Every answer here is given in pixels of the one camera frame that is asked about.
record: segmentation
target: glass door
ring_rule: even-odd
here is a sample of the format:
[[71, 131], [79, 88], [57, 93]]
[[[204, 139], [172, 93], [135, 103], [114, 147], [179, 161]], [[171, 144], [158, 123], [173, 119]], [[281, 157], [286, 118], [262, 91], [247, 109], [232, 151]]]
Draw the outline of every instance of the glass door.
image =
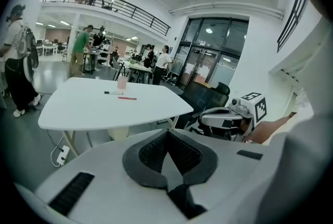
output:
[[178, 86], [184, 89], [192, 81], [205, 83], [211, 69], [214, 69], [218, 51], [209, 50], [202, 47], [192, 47], [184, 70], [179, 80]]

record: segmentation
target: white cable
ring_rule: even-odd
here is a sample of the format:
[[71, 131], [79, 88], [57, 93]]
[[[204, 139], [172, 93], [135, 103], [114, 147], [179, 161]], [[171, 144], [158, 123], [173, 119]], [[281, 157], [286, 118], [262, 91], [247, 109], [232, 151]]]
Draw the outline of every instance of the white cable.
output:
[[53, 154], [53, 152], [58, 148], [58, 146], [59, 146], [59, 144], [61, 143], [62, 139], [63, 139], [63, 136], [61, 137], [61, 139], [60, 139], [60, 141], [58, 142], [57, 146], [53, 149], [53, 151], [52, 151], [51, 154], [50, 154], [50, 158], [51, 158], [52, 165], [54, 165], [56, 168], [60, 167], [60, 164], [55, 165], [55, 164], [53, 163], [53, 160], [52, 160], [52, 154]]

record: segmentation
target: shoe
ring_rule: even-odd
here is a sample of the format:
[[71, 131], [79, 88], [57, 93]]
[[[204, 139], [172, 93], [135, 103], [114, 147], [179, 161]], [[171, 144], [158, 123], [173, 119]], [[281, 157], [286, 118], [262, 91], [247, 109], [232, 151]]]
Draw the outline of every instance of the shoe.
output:
[[40, 95], [40, 94], [37, 95], [37, 96], [33, 99], [33, 101], [32, 101], [32, 105], [33, 105], [33, 106], [38, 105], [38, 103], [40, 102], [41, 99], [42, 99], [41, 95]]
[[19, 116], [24, 115], [24, 113], [25, 113], [24, 109], [22, 111], [19, 111], [16, 109], [13, 114], [14, 114], [14, 117], [18, 118]]

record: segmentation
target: pink cup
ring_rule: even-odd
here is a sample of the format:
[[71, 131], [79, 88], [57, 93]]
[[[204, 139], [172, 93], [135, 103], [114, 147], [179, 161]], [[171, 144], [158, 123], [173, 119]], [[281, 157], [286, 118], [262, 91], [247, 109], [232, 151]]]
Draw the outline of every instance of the pink cup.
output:
[[127, 77], [125, 76], [119, 76], [118, 77], [118, 89], [119, 90], [125, 90], [127, 85]]

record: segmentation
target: black pants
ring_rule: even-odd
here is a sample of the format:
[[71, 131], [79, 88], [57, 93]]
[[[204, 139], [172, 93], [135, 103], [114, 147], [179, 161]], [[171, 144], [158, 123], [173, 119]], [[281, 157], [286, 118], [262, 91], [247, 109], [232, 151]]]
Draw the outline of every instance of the black pants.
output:
[[33, 101], [38, 93], [24, 75], [23, 59], [8, 59], [5, 63], [5, 76], [11, 98], [16, 104], [17, 110], [26, 109], [28, 103]]
[[152, 79], [153, 85], [160, 85], [160, 81], [161, 81], [162, 75], [163, 75], [163, 70], [164, 70], [163, 68], [155, 67], [154, 75], [153, 75], [153, 79]]

